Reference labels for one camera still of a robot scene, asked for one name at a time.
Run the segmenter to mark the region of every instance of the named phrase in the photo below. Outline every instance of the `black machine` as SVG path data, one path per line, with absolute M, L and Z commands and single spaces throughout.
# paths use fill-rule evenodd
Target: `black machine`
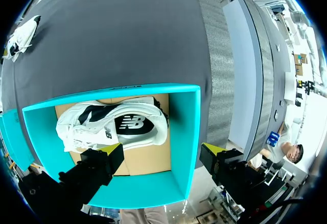
M 233 200 L 244 207 L 245 211 L 237 223 L 261 223 L 276 208 L 285 204 L 284 201 L 269 208 L 265 206 L 266 193 L 270 191 L 269 186 L 264 184 L 266 175 L 249 167 L 238 150 L 222 151 L 219 147 L 203 143 L 200 161 L 217 186 L 223 185 Z
M 88 149 L 81 161 L 66 173 L 59 173 L 60 183 L 46 173 L 34 173 L 22 178 L 19 188 L 42 223 L 114 223 L 110 218 L 90 216 L 80 211 L 99 188 L 108 186 L 112 175 L 124 160 L 123 146 L 110 152 Z
M 102 185 L 108 186 L 124 160 L 121 144 L 109 147 L 103 148 L 106 152 L 92 149 L 83 152 L 76 166 L 66 173 L 59 173 L 60 183 L 45 172 L 32 173 L 20 180 L 21 192 L 41 222 L 62 222 L 64 216 L 65 222 L 114 223 L 110 218 L 90 216 L 80 211 Z M 241 152 L 236 149 L 222 151 L 204 143 L 200 160 L 214 182 L 223 185 L 234 201 L 245 208 L 238 223 L 260 223 L 270 210 L 275 209 L 264 205 L 267 199 L 263 193 L 269 187 L 263 184 L 266 175 L 249 167 Z
M 314 90 L 314 83 L 312 81 L 297 81 L 296 88 L 304 88 L 307 95 L 310 95 L 310 90 Z

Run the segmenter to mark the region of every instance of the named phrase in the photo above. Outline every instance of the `cardboard box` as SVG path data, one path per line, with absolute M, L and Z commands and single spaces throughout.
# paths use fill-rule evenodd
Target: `cardboard box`
M 171 170 L 145 175 L 113 176 L 109 185 L 101 186 L 89 204 L 104 208 L 139 209 L 187 199 L 200 133 L 201 90 L 198 85 L 192 84 L 168 83 L 107 88 L 56 97 L 23 108 L 22 113 L 31 143 L 50 177 L 59 181 L 59 172 L 67 172 L 75 166 L 71 154 L 64 152 L 63 142 L 57 135 L 58 118 L 55 107 L 83 101 L 106 98 L 113 100 L 151 94 L 169 94 Z
M 303 75 L 303 69 L 301 65 L 295 65 L 295 71 L 296 75 L 302 76 Z
M 141 97 L 145 95 L 136 95 L 120 98 L 109 98 L 98 100 L 104 104 L 116 104 L 123 100 Z M 146 96 L 153 96 L 160 102 L 162 110 L 169 115 L 169 95 L 168 94 L 151 94 Z M 57 118 L 72 107 L 76 103 L 63 104 L 55 106 Z M 79 148 L 78 151 L 83 152 L 86 149 Z M 81 160 L 79 153 L 70 152 L 71 157 L 76 164 Z M 168 128 L 168 136 L 166 142 L 163 145 L 152 145 L 140 148 L 134 148 L 124 151 L 125 160 L 120 165 L 114 176 L 137 176 L 151 173 L 157 173 L 162 171 L 171 170 L 170 165 L 170 130 Z
M 295 65 L 302 65 L 302 63 L 308 63 L 306 54 L 294 54 Z

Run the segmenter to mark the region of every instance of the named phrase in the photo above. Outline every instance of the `person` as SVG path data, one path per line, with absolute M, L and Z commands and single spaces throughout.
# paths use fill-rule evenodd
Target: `person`
M 120 210 L 122 224 L 168 224 L 163 206 Z
M 262 155 L 273 163 L 278 163 L 284 156 L 297 164 L 303 157 L 303 146 L 301 144 L 292 144 L 292 130 L 291 126 L 287 123 L 282 123 L 278 130 L 280 138 L 275 146 L 266 145 L 255 157 L 250 160 L 254 168 L 259 168 L 262 163 Z

